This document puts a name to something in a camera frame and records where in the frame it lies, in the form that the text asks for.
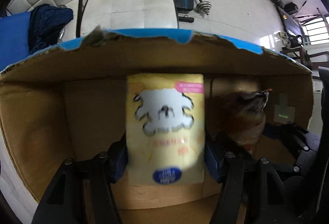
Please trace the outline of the yellow tissue pack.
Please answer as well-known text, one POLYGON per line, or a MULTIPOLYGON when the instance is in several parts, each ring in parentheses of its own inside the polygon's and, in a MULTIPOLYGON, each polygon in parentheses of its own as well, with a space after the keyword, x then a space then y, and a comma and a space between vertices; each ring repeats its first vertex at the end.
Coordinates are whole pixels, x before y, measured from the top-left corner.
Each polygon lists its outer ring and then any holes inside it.
POLYGON ((191 185, 204 181, 203 75, 131 75, 125 111, 130 184, 191 185))

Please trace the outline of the orange cat snack bag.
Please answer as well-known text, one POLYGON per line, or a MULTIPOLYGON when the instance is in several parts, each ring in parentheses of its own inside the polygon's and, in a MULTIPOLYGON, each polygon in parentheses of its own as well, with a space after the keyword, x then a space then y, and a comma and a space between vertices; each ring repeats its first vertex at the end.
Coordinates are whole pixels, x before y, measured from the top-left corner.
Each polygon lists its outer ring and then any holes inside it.
POLYGON ((264 108, 270 91, 211 95, 206 100, 205 117, 210 137, 214 141, 229 137, 249 154, 254 154, 265 127, 264 108))

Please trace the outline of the open cardboard box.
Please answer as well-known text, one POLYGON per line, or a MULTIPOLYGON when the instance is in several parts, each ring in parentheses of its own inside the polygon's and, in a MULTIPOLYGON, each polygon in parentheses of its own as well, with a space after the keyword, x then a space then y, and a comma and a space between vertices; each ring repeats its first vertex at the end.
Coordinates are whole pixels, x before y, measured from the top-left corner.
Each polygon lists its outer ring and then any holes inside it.
POLYGON ((178 29, 94 29, 1 71, 1 137, 33 223, 299 223, 312 73, 178 29))

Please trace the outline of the dark wooden chair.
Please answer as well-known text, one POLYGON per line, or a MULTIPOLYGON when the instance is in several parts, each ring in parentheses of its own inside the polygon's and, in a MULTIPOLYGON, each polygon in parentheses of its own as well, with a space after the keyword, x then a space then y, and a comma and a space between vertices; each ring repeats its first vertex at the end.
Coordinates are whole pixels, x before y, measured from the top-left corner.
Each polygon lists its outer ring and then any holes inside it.
POLYGON ((300 60, 300 63, 307 67, 310 70, 318 70, 319 67, 328 68, 328 51, 319 52, 314 54, 308 54, 307 50, 303 46, 295 47, 295 48, 287 48, 284 47, 281 51, 281 54, 288 56, 289 54, 293 54, 292 59, 300 60), (312 61, 315 57, 324 56, 327 58, 326 61, 312 61))

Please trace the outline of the blue foam mat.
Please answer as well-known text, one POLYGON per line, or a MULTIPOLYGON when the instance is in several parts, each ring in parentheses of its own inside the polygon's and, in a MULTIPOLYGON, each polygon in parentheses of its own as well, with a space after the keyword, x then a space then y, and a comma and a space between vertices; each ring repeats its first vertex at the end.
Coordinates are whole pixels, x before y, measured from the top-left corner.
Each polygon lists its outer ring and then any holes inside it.
POLYGON ((0 69, 15 64, 29 55, 28 29, 30 12, 1 18, 0 69))

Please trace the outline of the black speaker box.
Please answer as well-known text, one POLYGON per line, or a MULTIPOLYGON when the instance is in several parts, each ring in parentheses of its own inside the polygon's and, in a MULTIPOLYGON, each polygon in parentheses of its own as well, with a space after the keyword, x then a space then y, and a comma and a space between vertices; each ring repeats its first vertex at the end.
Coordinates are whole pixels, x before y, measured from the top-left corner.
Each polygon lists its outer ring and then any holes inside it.
POLYGON ((289 15, 296 14, 299 11, 297 4, 290 2, 284 5, 283 10, 289 15))

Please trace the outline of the dark blue garment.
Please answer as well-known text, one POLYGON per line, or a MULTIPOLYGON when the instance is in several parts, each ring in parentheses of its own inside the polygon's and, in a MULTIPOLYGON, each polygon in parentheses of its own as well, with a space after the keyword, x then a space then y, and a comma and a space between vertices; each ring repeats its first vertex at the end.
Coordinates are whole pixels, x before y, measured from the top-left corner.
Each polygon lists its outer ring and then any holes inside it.
POLYGON ((49 4, 41 4, 30 13, 28 27, 28 52, 34 54, 37 51, 55 45, 63 28, 74 17, 71 8, 55 7, 49 4))

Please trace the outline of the dumbbell on floor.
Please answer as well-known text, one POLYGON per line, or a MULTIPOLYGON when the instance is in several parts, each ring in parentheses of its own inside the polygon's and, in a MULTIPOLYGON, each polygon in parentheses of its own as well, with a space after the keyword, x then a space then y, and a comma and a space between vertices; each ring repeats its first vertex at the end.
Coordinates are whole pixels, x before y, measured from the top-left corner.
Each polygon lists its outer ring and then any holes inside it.
POLYGON ((197 4, 195 5, 194 11, 202 15, 209 15, 212 4, 207 0, 195 0, 197 4))

